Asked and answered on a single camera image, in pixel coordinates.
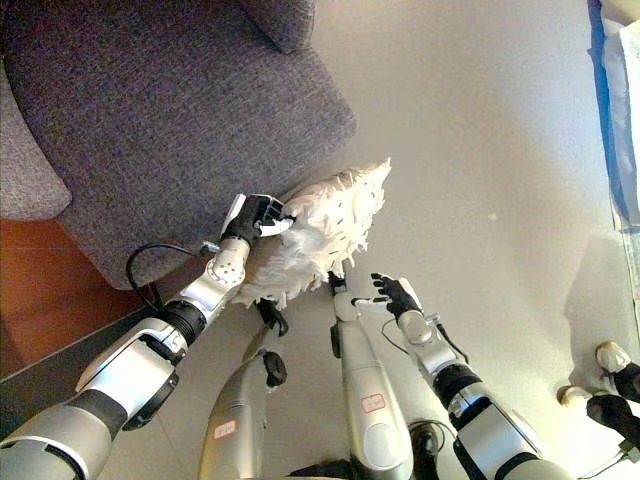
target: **wooden floor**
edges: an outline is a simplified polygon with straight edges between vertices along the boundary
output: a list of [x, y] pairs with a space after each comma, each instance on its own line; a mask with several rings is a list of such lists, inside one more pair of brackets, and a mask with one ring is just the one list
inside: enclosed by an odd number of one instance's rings
[[140, 307], [133, 292], [107, 284], [54, 220], [0, 225], [2, 378]]

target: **white floor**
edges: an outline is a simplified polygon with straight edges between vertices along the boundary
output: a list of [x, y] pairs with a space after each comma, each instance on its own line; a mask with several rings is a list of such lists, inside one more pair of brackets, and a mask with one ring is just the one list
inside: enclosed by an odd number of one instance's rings
[[[393, 158], [386, 205], [350, 273], [408, 277], [425, 309], [494, 392], [579, 476], [620, 437], [556, 401], [598, 385], [597, 344], [640, 361], [624, 251], [612, 228], [587, 1], [319, 0], [313, 42], [359, 119], [336, 159]], [[269, 399], [265, 474], [347, 454], [327, 291], [285, 311], [287, 383]], [[407, 419], [445, 415], [406, 357], [368, 320]], [[195, 479], [209, 410], [258, 317], [233, 306], [179, 366], [146, 428], [121, 434], [101, 480]], [[443, 479], [466, 478], [450, 439]], [[599, 479], [638, 478], [620, 465]]]

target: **gray fabric upholstery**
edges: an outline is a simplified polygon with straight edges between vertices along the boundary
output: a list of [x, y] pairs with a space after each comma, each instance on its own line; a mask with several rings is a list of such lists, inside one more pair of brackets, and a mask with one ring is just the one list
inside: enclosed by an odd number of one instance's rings
[[241, 0], [251, 19], [284, 53], [309, 47], [315, 0]]
[[0, 216], [9, 220], [56, 217], [71, 193], [51, 168], [24, 123], [0, 62]]
[[[116, 288], [134, 248], [217, 238], [236, 193], [291, 189], [355, 128], [317, 55], [282, 55], [232, 0], [21, 0], [5, 21], [16, 100], [74, 196], [59, 221]], [[183, 260], [145, 254], [137, 277]]]

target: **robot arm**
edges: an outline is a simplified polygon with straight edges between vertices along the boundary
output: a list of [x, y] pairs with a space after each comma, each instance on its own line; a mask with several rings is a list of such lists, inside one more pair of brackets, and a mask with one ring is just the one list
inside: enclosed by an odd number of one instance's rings
[[71, 400], [0, 442], [2, 477], [97, 478], [116, 434], [148, 423], [175, 389], [175, 366], [240, 288], [253, 242], [291, 226], [281, 207], [269, 196], [236, 197], [204, 273], [98, 356]]
[[362, 306], [394, 314], [404, 345], [423, 378], [436, 393], [458, 431], [454, 451], [471, 480], [566, 480], [557, 465], [543, 460], [533, 429], [502, 405], [446, 338], [437, 315], [425, 317], [406, 279], [373, 274], [384, 295]]
[[413, 471], [409, 429], [361, 322], [359, 310], [364, 305], [359, 302], [363, 302], [349, 293], [343, 279], [329, 278], [336, 314], [331, 343], [342, 364], [351, 463], [358, 478], [407, 480]]

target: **white feather duster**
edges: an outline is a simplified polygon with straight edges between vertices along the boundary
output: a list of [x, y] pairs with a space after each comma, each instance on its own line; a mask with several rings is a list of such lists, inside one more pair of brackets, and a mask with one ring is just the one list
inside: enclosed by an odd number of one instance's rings
[[305, 187], [285, 204], [293, 226], [277, 237], [261, 239], [247, 265], [247, 280], [234, 302], [249, 306], [260, 298], [278, 308], [309, 287], [344, 276], [342, 262], [354, 265], [353, 252], [366, 250], [373, 215], [384, 204], [382, 183], [391, 162], [345, 170]]

